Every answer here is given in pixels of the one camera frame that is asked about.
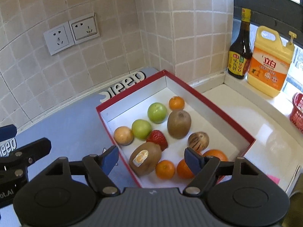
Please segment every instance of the strawberry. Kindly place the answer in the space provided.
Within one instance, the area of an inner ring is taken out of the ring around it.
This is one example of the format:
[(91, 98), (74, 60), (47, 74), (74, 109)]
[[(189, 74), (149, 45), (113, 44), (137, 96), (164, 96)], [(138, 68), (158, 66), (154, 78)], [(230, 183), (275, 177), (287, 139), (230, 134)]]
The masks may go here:
[(163, 133), (159, 130), (153, 130), (146, 139), (147, 142), (153, 142), (160, 145), (162, 151), (164, 151), (169, 145)]

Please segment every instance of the tiled wall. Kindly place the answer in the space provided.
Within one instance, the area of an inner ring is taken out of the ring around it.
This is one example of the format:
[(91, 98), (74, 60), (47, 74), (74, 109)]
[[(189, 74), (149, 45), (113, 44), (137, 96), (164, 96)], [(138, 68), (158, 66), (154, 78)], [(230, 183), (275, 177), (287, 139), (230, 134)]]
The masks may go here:
[(144, 56), (152, 66), (186, 82), (227, 67), (233, 0), (138, 1)]
[[(0, 11), (0, 125), (145, 65), (135, 0), (0, 0)], [(51, 56), (43, 32), (93, 11), (101, 37)]]

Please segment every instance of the plastic basket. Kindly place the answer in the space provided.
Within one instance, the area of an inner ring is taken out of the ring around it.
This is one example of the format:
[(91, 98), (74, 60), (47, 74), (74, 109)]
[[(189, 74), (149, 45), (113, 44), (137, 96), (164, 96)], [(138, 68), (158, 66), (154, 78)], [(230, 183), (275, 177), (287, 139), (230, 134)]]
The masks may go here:
[(303, 94), (296, 93), (292, 98), (293, 109), (290, 114), (290, 120), (303, 133)]

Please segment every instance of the orange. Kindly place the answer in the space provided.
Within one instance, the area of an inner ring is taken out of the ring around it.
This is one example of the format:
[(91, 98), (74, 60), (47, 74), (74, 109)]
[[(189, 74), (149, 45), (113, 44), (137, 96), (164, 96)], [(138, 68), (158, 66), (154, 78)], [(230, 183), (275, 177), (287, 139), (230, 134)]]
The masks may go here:
[(182, 110), (184, 108), (185, 101), (179, 96), (174, 96), (169, 100), (169, 108), (171, 110)]
[(227, 156), (221, 150), (218, 149), (208, 150), (207, 152), (202, 154), (202, 156), (215, 156), (219, 158), (221, 161), (228, 161)]
[(171, 179), (175, 174), (175, 166), (169, 160), (163, 160), (156, 165), (156, 175), (160, 179)]
[(191, 172), (187, 164), (185, 163), (185, 160), (181, 160), (179, 164), (177, 165), (177, 173), (178, 176), (181, 178), (189, 179), (193, 178), (194, 174)]

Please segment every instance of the green apple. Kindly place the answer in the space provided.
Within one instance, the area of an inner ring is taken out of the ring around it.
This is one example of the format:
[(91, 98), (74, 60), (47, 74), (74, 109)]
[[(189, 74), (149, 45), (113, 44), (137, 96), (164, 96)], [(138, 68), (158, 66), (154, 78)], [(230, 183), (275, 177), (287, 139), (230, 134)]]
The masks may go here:
[(166, 118), (166, 114), (167, 114), (166, 107), (159, 102), (153, 103), (152, 105), (149, 106), (147, 110), (147, 116), (152, 122), (156, 124), (162, 123)]
[(152, 125), (146, 120), (135, 120), (131, 125), (131, 130), (137, 139), (146, 140), (152, 131)]

